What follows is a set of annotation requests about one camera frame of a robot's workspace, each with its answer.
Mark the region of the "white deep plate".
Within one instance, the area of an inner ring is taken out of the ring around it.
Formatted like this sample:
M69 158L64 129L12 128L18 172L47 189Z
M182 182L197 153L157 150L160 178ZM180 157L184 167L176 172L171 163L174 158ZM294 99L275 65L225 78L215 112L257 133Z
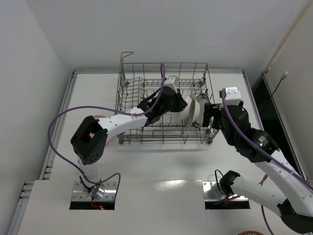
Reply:
M194 94L187 95L184 98L185 102L187 103L187 106L182 111L182 114L180 115L180 119L183 122L185 127L190 127L192 122L195 120L195 114L196 114L195 99L196 97Z
M194 94L191 94L190 97L192 98L191 102L191 125L195 128L199 128L200 124L198 123L197 119L200 116L200 103L197 100L197 97Z

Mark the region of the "green rimmed printed plate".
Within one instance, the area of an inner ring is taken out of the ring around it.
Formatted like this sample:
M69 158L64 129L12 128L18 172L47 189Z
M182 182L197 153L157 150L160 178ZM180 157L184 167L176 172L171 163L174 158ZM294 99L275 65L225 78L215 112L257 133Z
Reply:
M203 124L203 116L204 116L204 106L206 103L211 103L209 96L207 94L200 94L196 97L196 101L200 105L200 111L198 118L192 123L193 127L199 128L202 127Z

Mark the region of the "pink round plate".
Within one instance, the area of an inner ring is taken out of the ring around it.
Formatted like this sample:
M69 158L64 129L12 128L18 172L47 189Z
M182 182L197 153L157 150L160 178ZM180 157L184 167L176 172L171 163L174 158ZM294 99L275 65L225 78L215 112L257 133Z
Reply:
M101 119L101 118L106 118L106 116L103 115L94 115L93 116L95 119ZM109 144L111 142L112 138L107 138L106 144Z

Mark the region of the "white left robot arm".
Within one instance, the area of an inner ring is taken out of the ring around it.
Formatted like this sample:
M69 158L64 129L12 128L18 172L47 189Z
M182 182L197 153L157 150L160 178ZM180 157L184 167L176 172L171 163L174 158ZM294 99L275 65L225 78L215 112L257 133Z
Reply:
M70 140L78 163L84 175L80 181L88 194L100 188L100 177L96 162L102 157L107 140L134 128L149 126L158 122L167 112L179 113L187 102L179 90L168 86L142 100L125 114L95 119L84 118Z

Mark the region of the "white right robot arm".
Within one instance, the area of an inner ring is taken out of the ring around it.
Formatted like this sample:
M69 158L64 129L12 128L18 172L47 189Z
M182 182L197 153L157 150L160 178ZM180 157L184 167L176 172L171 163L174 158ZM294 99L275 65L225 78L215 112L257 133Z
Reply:
M213 118L226 142L261 169L280 189L274 192L246 179L233 170L217 180L209 192L216 203L234 195L247 197L278 215L283 223L299 234L313 231L313 187L305 181L279 151L277 142L265 131L251 127L243 103L206 104L204 123Z

